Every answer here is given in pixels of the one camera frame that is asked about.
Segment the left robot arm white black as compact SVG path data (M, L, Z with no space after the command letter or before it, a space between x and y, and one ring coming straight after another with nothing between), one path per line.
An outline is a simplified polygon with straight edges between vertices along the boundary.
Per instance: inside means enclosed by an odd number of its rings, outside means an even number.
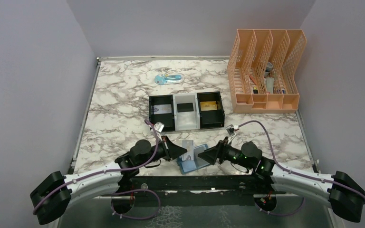
M101 168L71 175L55 171L31 192L33 215L39 224L45 225L84 200L114 192L125 195L130 190L130 179L141 167L161 159L172 161L186 152L187 149L162 136L155 145L148 140L137 141L128 152Z

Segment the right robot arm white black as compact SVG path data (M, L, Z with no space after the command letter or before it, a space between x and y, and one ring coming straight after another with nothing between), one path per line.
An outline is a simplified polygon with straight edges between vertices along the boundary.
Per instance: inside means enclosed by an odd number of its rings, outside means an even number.
M321 174L284 166L264 157L253 142L246 142L236 149L226 140L219 141L198 156L211 165L229 161L252 170L257 178L255 187L261 193L273 189L311 198L332 209L342 219L354 223L361 221L365 190L345 172Z

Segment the blue leather card holder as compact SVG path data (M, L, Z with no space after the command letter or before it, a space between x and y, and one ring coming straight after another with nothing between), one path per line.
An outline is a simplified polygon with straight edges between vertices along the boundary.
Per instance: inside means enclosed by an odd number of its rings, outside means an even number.
M180 167L181 174L187 174L209 166L210 164L204 159L199 158L198 154L204 152L209 147L207 144L202 144L193 149L193 160L183 161L181 158L176 159L176 163Z

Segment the white credit card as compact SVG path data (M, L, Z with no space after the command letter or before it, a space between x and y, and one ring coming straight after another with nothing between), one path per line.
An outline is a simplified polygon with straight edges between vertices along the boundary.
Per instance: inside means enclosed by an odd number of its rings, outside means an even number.
M193 159L194 159L193 140L183 140L182 147L187 150L187 152L181 156L182 161L193 161Z

